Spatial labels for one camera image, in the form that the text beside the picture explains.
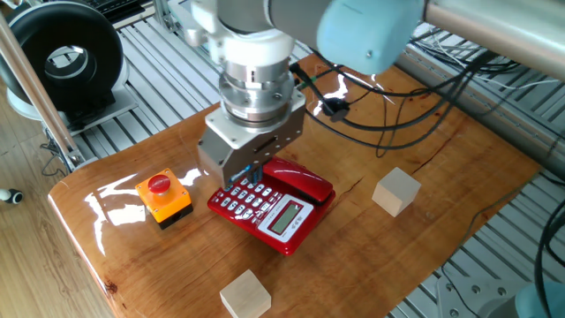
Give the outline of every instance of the wooden cube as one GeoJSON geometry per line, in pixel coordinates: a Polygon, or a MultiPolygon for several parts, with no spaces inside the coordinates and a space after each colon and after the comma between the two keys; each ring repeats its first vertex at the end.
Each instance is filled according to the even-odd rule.
{"type": "Polygon", "coordinates": [[[394,168],[377,184],[373,201],[396,217],[414,201],[420,186],[421,184],[406,172],[394,168]]]}
{"type": "Polygon", "coordinates": [[[271,307],[271,295],[250,269],[222,289],[220,297],[234,318],[257,318],[271,307]]]}

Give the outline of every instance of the red mushroom button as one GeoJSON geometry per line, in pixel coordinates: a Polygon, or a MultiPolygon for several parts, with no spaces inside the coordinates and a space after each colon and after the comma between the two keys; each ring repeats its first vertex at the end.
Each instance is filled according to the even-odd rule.
{"type": "Polygon", "coordinates": [[[156,175],[149,179],[149,191],[155,194],[166,193],[170,188],[170,179],[167,176],[156,175]]]}

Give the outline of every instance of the red telephone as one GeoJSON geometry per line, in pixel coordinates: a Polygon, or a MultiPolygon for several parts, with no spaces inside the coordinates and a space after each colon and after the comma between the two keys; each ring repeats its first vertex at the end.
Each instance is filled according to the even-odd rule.
{"type": "Polygon", "coordinates": [[[243,177],[208,201],[214,212],[285,255],[293,254],[335,198],[332,184],[305,167],[274,157],[254,185],[243,177]]]}

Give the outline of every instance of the wooden tabletop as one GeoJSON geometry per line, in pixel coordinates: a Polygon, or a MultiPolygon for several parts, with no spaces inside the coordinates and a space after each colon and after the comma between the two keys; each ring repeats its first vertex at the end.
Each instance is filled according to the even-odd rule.
{"type": "MultiPolygon", "coordinates": [[[[315,57],[301,65],[311,75],[327,69],[315,57]]],[[[361,78],[388,91],[421,87],[394,67],[361,78]]],[[[326,97],[353,101],[364,93],[333,73],[316,84],[326,97]]],[[[318,113],[318,101],[311,91],[305,93],[308,109],[318,113]]],[[[410,99],[400,122],[438,99],[410,99]]],[[[401,101],[388,99],[388,125],[401,101]]],[[[475,213],[539,168],[459,110],[417,146],[381,159],[307,117],[304,135],[279,156],[330,181],[336,198],[296,253],[285,257],[207,208],[218,185],[199,167],[196,143],[212,109],[76,170],[49,194],[118,317],[229,317],[219,292],[247,269],[273,298],[265,317],[382,317],[449,257],[475,213]],[[397,218],[371,200],[377,182],[395,167],[422,184],[416,200],[397,218]],[[171,168],[189,190],[194,211],[162,231],[145,215],[134,186],[164,168],[171,168]]],[[[399,131],[394,144],[422,135],[443,110],[399,131]]],[[[348,118],[383,125],[383,111],[383,99],[368,95],[352,106],[348,118]]],[[[380,137],[331,125],[368,142],[380,137]]],[[[479,218],[475,230],[492,213],[479,218]]]]}

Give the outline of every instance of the telephone keypad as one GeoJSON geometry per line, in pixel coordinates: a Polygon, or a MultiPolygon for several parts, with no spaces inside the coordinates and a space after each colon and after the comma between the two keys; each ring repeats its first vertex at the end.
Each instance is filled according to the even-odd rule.
{"type": "Polygon", "coordinates": [[[265,214],[282,196],[271,187],[253,184],[247,178],[243,178],[238,184],[218,192],[214,202],[220,201],[220,205],[232,211],[231,213],[238,216],[239,220],[252,219],[251,222],[259,226],[265,214]]]}

